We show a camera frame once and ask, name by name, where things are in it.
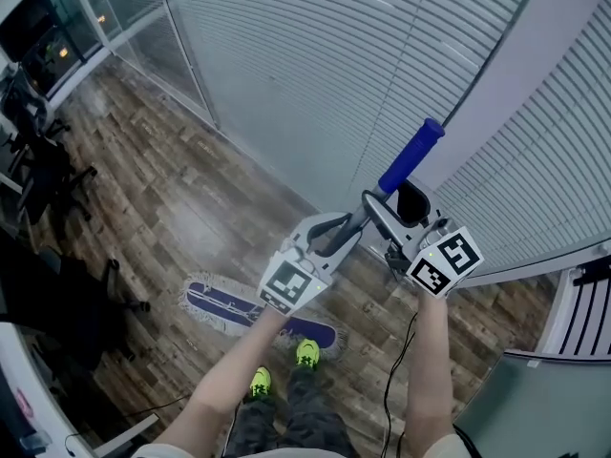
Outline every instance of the gray pants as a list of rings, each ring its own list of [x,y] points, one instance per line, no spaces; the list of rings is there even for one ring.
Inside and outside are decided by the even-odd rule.
[[[290,418],[284,435],[279,436],[274,428],[273,398],[257,397],[240,407],[225,457],[237,458],[276,448],[315,448],[347,458],[358,456],[344,421],[326,404],[309,366],[297,366],[292,371],[287,393]]]

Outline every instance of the laminate floor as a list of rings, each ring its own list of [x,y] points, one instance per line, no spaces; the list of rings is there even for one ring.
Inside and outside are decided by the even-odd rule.
[[[256,285],[284,236],[313,210],[115,58],[86,78],[60,113],[73,127],[62,140],[75,165],[93,163],[99,172],[86,187],[92,220],[71,214],[60,247],[98,276],[106,259],[117,259],[126,290],[152,305],[148,314],[128,314],[128,343],[137,358],[129,363],[105,355],[95,380],[123,413],[163,405],[191,392],[232,344],[178,308],[187,275],[207,270]],[[33,228],[33,241],[36,247],[56,245],[47,218]],[[556,284],[550,275],[461,289],[450,297],[455,412],[503,349],[535,347]],[[344,357],[321,365],[322,385],[361,454],[377,455],[386,426],[384,389],[416,299],[358,249],[313,308],[348,333]],[[403,426],[409,353],[390,386],[393,443]],[[271,351],[265,363],[282,428],[292,355]],[[161,424],[148,436],[182,406],[158,410]]]

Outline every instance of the leg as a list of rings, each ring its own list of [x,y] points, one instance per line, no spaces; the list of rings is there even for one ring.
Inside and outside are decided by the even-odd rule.
[[[311,366],[299,364],[291,373],[288,404],[291,417],[279,448],[325,449],[347,458],[358,456],[344,421],[327,405],[317,386]]]
[[[276,405],[269,396],[270,387],[271,376],[261,366],[250,384],[247,401],[238,411],[224,457],[237,458],[278,446],[278,433],[274,428]]]

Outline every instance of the neon yellow sneaker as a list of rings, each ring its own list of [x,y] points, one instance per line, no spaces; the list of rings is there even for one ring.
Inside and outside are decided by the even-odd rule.
[[[267,368],[259,366],[257,373],[252,378],[250,383],[250,397],[259,397],[260,395],[268,395],[271,388],[271,375]]]
[[[320,357],[321,349],[315,341],[303,340],[297,346],[297,364],[307,364],[311,368],[316,368]]]

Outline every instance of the mop handle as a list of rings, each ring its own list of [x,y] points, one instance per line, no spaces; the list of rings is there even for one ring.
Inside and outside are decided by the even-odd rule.
[[[378,186],[387,195],[391,195],[416,166],[425,158],[437,140],[445,135],[443,127],[432,118],[426,118],[418,132],[410,139],[394,159],[388,170],[378,180]]]

